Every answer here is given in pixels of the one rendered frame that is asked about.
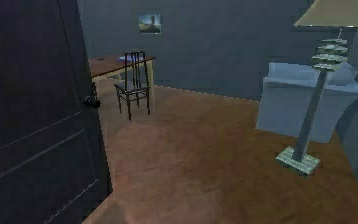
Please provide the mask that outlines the dark slatted wooden chair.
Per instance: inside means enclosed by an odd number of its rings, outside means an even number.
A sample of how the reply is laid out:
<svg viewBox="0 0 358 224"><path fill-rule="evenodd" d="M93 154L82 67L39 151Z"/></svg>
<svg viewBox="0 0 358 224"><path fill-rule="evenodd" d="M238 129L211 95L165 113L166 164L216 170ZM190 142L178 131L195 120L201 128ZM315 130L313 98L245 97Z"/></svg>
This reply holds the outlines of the dark slatted wooden chair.
<svg viewBox="0 0 358 224"><path fill-rule="evenodd" d="M121 100L127 105L128 119L132 119L131 103L136 102L140 107L140 100L146 100L147 114L150 114L150 79L147 71L146 53L144 51L126 52L124 56L135 55L144 57L143 61L124 61L124 79L115 83L119 111L122 111Z"/></svg>

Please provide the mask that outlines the blue flat thing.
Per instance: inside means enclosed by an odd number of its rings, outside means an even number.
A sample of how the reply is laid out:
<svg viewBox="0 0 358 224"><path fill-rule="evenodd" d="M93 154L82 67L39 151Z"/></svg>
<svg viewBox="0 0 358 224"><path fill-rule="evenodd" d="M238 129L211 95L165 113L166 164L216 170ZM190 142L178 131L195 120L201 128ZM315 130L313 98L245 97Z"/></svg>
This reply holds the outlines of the blue flat thing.
<svg viewBox="0 0 358 224"><path fill-rule="evenodd" d="M144 57L142 56L135 56L135 55L127 55L127 56L120 56L118 58L119 61L128 61L128 62L136 62L136 61L143 61Z"/></svg>

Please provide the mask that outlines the brown top wooden table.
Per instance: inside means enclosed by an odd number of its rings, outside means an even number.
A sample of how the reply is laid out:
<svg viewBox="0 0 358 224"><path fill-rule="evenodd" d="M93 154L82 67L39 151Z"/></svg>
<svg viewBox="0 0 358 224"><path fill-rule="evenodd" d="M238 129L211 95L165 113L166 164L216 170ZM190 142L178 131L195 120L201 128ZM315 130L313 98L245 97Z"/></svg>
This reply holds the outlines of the brown top wooden table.
<svg viewBox="0 0 358 224"><path fill-rule="evenodd" d="M105 56L101 58L92 58L89 59L89 68L91 73L92 82L96 83L101 80L106 79L115 79L115 83L124 79L124 61L119 61L118 58L120 56ZM147 71L149 74L150 79L150 98L153 93L153 60L155 59L154 56L146 56L147 60Z"/></svg>

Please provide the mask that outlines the black round door knob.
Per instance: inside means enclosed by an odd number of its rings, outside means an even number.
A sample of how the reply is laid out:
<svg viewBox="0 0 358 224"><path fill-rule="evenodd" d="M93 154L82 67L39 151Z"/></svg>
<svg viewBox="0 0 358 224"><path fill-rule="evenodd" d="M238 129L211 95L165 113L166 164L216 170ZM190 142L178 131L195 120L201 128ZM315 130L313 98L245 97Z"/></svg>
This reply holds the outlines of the black round door knob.
<svg viewBox="0 0 358 224"><path fill-rule="evenodd" d="M86 96L83 100L83 104L98 109L101 105L101 102L94 96Z"/></svg>

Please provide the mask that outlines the pale blue bed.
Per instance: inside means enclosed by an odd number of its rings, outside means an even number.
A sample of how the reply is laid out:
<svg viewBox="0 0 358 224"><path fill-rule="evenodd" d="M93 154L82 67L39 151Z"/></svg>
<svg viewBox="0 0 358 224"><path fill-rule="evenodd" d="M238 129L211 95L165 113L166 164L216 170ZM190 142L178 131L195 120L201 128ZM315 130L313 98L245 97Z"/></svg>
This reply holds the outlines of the pale blue bed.
<svg viewBox="0 0 358 224"><path fill-rule="evenodd" d="M297 137L320 72L308 65L269 63L263 78L256 128ZM324 85L310 140L328 143L346 109L358 99L355 78L345 86Z"/></svg>

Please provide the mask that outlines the grey floor lamp yellow shade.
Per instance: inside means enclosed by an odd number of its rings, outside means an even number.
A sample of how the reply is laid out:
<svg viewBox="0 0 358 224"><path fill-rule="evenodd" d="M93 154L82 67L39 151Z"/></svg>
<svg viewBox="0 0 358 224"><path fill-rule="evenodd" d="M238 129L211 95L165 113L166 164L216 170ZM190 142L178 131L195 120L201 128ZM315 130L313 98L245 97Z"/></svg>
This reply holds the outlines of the grey floor lamp yellow shade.
<svg viewBox="0 0 358 224"><path fill-rule="evenodd" d="M311 58L312 67L319 77L309 101L306 115L294 147L288 146L277 157L281 165L308 177L320 160L307 154L310 132L315 114L323 96L329 72L335 72L340 64L348 60L349 47L341 38L343 28L358 28L358 0L314 0L307 11L294 23L296 27L337 27L339 34L334 39L324 39L323 46Z"/></svg>

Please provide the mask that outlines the dark brown room door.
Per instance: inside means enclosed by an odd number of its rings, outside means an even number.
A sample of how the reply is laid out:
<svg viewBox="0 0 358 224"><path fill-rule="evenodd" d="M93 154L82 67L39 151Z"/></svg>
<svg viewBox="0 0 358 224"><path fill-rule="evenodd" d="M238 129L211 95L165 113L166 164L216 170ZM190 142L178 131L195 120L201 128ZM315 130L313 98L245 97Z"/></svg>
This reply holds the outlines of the dark brown room door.
<svg viewBox="0 0 358 224"><path fill-rule="evenodd" d="M82 224L109 196L86 96L78 0L0 0L0 224Z"/></svg>

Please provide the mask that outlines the pale blue pillow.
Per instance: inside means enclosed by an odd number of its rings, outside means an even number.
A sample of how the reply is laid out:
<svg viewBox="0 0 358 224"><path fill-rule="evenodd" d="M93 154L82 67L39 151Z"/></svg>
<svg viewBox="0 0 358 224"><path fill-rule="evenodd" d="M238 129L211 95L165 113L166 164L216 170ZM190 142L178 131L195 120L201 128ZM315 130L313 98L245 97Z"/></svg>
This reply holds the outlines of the pale blue pillow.
<svg viewBox="0 0 358 224"><path fill-rule="evenodd" d="M358 73L358 70L351 64L341 63L335 72L329 72L327 75L328 85L345 86L353 80Z"/></svg>

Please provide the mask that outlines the small framed wall picture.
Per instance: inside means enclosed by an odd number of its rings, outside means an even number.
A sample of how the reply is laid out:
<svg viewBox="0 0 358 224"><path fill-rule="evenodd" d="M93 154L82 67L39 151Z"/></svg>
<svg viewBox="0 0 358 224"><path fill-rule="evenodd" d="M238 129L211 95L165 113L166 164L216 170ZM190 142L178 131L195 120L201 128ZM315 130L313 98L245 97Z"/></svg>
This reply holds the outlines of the small framed wall picture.
<svg viewBox="0 0 358 224"><path fill-rule="evenodd" d="M162 30L159 14L142 14L139 16L139 31L141 34L160 34Z"/></svg>

